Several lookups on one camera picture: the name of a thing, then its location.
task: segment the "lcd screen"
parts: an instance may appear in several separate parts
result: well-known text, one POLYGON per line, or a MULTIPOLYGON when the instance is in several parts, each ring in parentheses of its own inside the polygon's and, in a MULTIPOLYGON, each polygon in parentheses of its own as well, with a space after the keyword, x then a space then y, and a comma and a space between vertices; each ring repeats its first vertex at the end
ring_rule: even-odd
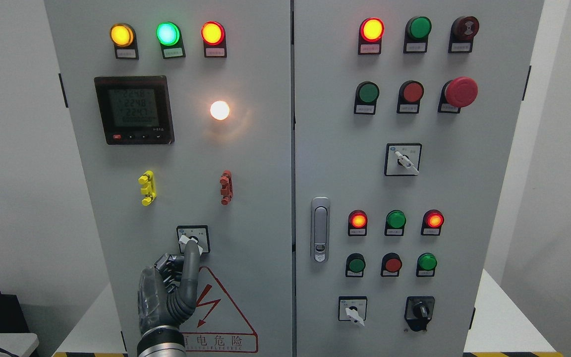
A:
POLYGON ((111 89, 109 101, 116 126, 159 126, 153 89, 111 89))

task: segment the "lightning bolt symbol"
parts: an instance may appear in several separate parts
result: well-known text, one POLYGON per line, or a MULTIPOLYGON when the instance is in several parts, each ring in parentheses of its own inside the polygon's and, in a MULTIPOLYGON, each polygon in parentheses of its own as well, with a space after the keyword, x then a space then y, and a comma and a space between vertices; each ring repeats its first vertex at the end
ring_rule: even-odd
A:
POLYGON ((197 321, 197 327, 200 327, 202 325, 204 325, 206 323, 206 318, 209 316, 209 314, 211 314, 211 311, 213 311, 213 309, 215 309, 215 307, 217 306, 218 303, 220 303, 220 301, 222 299, 218 298, 217 300, 213 300, 213 301, 209 301, 209 302, 202 302, 202 299, 204 299, 204 297, 206 296, 206 294, 208 294, 209 291, 211 291, 213 285, 211 284, 207 284, 204 287, 204 291, 202 291, 202 294, 200 295, 200 298, 197 299, 197 304, 195 305, 195 307, 200 307, 200 306, 205 306, 205 305, 210 305, 211 309, 208 310, 208 312, 206 312, 206 315, 204 315, 203 319, 200 319, 199 321, 197 321))

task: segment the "white wall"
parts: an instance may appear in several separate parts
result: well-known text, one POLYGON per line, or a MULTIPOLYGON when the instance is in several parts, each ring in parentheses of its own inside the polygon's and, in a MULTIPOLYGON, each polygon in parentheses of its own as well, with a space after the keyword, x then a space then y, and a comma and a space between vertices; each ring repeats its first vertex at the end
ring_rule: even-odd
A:
POLYGON ((0 0, 0 287, 43 357, 108 282, 57 73, 43 2, 0 0))
POLYGON ((571 2, 501 285, 571 357, 571 2))
POLYGON ((570 0, 546 0, 541 13, 539 30, 532 50, 532 72, 528 80, 525 100, 521 103, 513 146, 499 197, 495 224, 490 236, 485 269, 500 283, 508 258, 514 224, 519 213, 532 149, 541 122, 543 104, 548 92, 561 30, 570 0))

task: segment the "white indicator light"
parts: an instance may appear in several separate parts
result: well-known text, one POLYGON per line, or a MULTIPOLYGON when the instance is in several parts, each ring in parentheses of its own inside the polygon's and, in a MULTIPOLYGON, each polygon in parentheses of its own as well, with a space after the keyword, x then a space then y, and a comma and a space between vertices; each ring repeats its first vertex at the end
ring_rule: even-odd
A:
POLYGON ((211 104, 211 116, 217 120, 224 120, 228 118, 230 114, 230 107, 228 103, 223 100, 218 100, 217 102, 211 104))

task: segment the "warning sign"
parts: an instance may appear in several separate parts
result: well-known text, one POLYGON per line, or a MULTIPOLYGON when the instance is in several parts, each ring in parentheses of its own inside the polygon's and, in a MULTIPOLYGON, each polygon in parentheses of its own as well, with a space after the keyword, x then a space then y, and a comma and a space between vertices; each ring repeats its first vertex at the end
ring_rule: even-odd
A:
POLYGON ((200 267, 198 282, 197 308, 180 326, 186 351, 257 353, 257 332, 209 267, 200 267))

